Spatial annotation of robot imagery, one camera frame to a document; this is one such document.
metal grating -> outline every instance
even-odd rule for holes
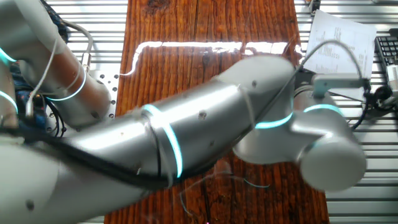
[[[94,37],[91,69],[118,73],[123,52],[127,0],[47,1],[64,19],[88,29]],[[307,49],[312,18],[305,0],[296,0],[298,27],[303,50]],[[375,26],[378,35],[398,28],[398,6],[374,4],[371,0],[322,0],[321,10],[345,19]],[[69,47],[81,57],[86,38],[72,31]],[[382,84],[381,66],[375,55],[373,89]],[[358,118],[358,102],[336,97],[348,119]],[[398,223],[398,135],[393,115],[364,124],[357,137],[364,143],[368,172],[355,187],[340,193],[326,193],[331,223]],[[88,223],[103,223],[103,217]]]

cyan led ring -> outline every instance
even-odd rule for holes
[[[15,107],[15,111],[18,114],[18,106],[14,99],[11,98],[7,93],[0,91],[0,96],[4,97],[6,100],[10,101],[10,103]]]
[[[288,122],[292,118],[292,116],[293,116],[293,113],[288,115],[286,118],[280,119],[278,121],[260,122],[260,123],[256,124],[256,129],[270,129],[270,128],[279,127],[279,126],[285,124],[286,122]]]
[[[87,73],[86,73],[86,71],[85,71],[85,77],[84,77],[84,79],[83,79],[83,83],[81,84],[81,86],[79,87],[79,89],[78,89],[74,94],[72,94],[72,95],[70,95],[70,96],[68,96],[68,97],[62,98],[62,99],[51,99],[51,98],[48,98],[48,97],[47,97],[47,99],[49,99],[49,100],[51,100],[51,101],[69,100],[70,98],[76,96],[76,95],[81,91],[81,89],[83,89],[84,85],[86,84],[86,79],[87,79]]]
[[[313,106],[310,106],[309,108],[305,109],[303,112],[307,113],[309,111],[319,110],[319,109],[332,110],[332,111],[335,111],[335,112],[339,113],[340,115],[344,116],[343,113],[340,111],[339,107],[333,106],[333,105],[327,105],[327,104],[313,105]]]
[[[17,60],[13,59],[12,57],[8,56],[8,54],[6,54],[2,48],[0,48],[0,58],[5,58],[10,62],[16,62]]]
[[[173,148],[175,161],[177,163],[177,178],[179,178],[181,176],[183,168],[181,148],[170,123],[163,116],[163,113],[159,109],[157,109],[154,105],[145,105],[142,107],[142,109],[148,111],[155,118],[155,120],[153,121],[154,124],[160,126],[166,133],[166,136],[169,139],[169,142]]]

electronic device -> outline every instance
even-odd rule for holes
[[[101,123],[109,94],[60,40],[38,0],[0,2],[0,223],[77,223],[202,174],[232,148],[255,164],[294,162],[318,190],[343,190],[366,159],[330,88],[370,90],[357,74],[315,76],[273,55],[239,61],[210,82]],[[328,40],[307,54],[305,63]],[[17,127],[10,62],[74,128],[53,138]],[[24,144],[25,140],[35,143]]]
[[[398,56],[398,37],[377,37],[376,49],[384,70],[387,66],[396,64]]]

wire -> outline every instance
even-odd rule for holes
[[[326,44],[335,44],[335,45],[339,45],[339,46],[342,47],[344,50],[346,50],[346,52],[348,53],[349,57],[351,58],[351,60],[354,62],[355,66],[356,66],[356,69],[357,69],[359,78],[362,79],[362,80],[364,80],[363,75],[362,75],[362,71],[361,71],[361,67],[359,66],[358,61],[356,60],[354,54],[353,54],[352,51],[349,49],[349,47],[348,47],[346,44],[344,44],[344,43],[342,43],[342,42],[340,42],[340,41],[338,41],[338,40],[326,40],[326,41],[324,41],[324,42],[318,44],[318,45],[317,45],[317,46],[304,58],[303,62],[300,64],[300,66],[299,66],[299,67],[296,69],[296,71],[293,73],[293,75],[292,75],[292,77],[290,78],[290,80],[287,81],[287,82],[285,83],[285,85],[279,90],[279,92],[275,94],[275,96],[272,98],[272,100],[270,101],[270,103],[268,103],[268,104],[264,107],[264,109],[261,111],[260,116],[259,116],[259,119],[261,119],[261,118],[265,117],[265,115],[267,115],[267,113],[271,110],[271,108],[273,107],[273,105],[277,102],[277,100],[279,99],[279,97],[282,95],[282,93],[284,92],[284,90],[285,90],[285,89],[289,86],[289,84],[294,80],[294,78],[297,76],[297,74],[303,69],[304,64],[310,59],[310,57],[311,57],[318,49],[320,49],[321,47],[323,47],[323,46],[326,45]],[[369,82],[368,82],[367,80],[364,80],[364,97],[365,97],[367,103],[369,103],[369,100],[368,100],[368,98],[369,98],[369,92],[370,92],[370,84],[369,84]],[[363,117],[363,119],[364,119],[364,117],[366,116],[366,113],[367,113],[368,108],[369,108],[368,106],[365,106],[365,110],[363,110],[363,113],[362,113],[362,115],[361,115],[361,117]],[[362,120],[359,119],[358,122],[357,122],[353,127],[354,127],[354,128],[357,128],[357,127],[362,123],[363,119],[362,119]]]
[[[15,91],[16,92],[18,92],[18,91],[32,91],[32,90],[33,90],[33,88],[30,87],[30,86],[16,86],[15,87]],[[44,100],[44,103],[47,106],[49,106],[49,108],[52,111],[52,114],[55,117],[55,129],[54,130],[56,130],[57,132],[55,133],[54,137],[58,137],[58,135],[59,135],[59,132],[60,132],[60,122],[59,121],[61,121],[62,129],[61,129],[60,138],[62,138],[67,129],[65,127],[65,123],[64,123],[63,118],[61,116],[61,113],[59,112],[59,110],[54,106],[54,104],[49,99],[47,99],[43,95],[40,95],[40,96]]]
[[[100,157],[96,157],[61,141],[59,138],[51,137],[48,134],[44,134],[39,131],[30,131],[22,128],[1,128],[0,133],[21,136],[28,141],[42,141],[51,146],[52,150],[61,152],[64,156],[67,156],[77,164],[125,184],[141,187],[147,190],[159,190],[168,186],[168,182],[165,179],[151,175],[137,175],[133,170],[104,160]]]
[[[91,49],[93,48],[93,44],[94,44],[93,36],[86,29],[82,28],[81,26],[79,26],[76,23],[65,21],[65,20],[64,20],[64,23],[68,27],[71,27],[75,30],[82,32],[88,38],[88,46],[87,46],[87,50],[85,53],[90,53]]]
[[[42,78],[40,79],[40,81],[39,81],[39,83],[37,84],[37,86],[33,89],[32,93],[30,94],[30,97],[29,97],[29,99],[28,99],[28,101],[27,101],[27,103],[26,103],[26,116],[27,116],[27,117],[33,117],[33,97],[36,95],[37,91],[38,91],[39,88],[42,86],[42,84],[43,84],[43,82],[44,82],[44,80],[45,80],[45,77],[47,76],[47,74],[48,74],[48,72],[49,72],[49,69],[50,69],[52,60],[54,59],[55,51],[56,51],[56,49],[57,49],[57,43],[58,43],[58,39],[55,39],[54,47],[53,47],[53,49],[52,49],[52,53],[51,53],[49,62],[48,62],[48,64],[47,64],[47,67],[46,67],[45,70],[44,70],[43,76],[42,76]]]
[[[51,101],[64,101],[64,100],[69,100],[70,98],[76,96],[83,89],[84,85],[86,85],[88,74],[86,73],[86,71],[84,71],[84,72],[85,72],[85,76],[83,77],[83,82],[81,83],[79,89],[76,90],[76,92],[74,92],[72,95],[69,95],[65,98],[61,98],[61,99],[48,98],[48,99],[50,99]]]

wood grain surface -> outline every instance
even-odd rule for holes
[[[282,54],[297,63],[298,44],[293,0],[129,0],[117,115],[207,82],[244,57]],[[294,164],[255,166],[231,153],[105,223],[329,220],[325,195],[306,185]]]

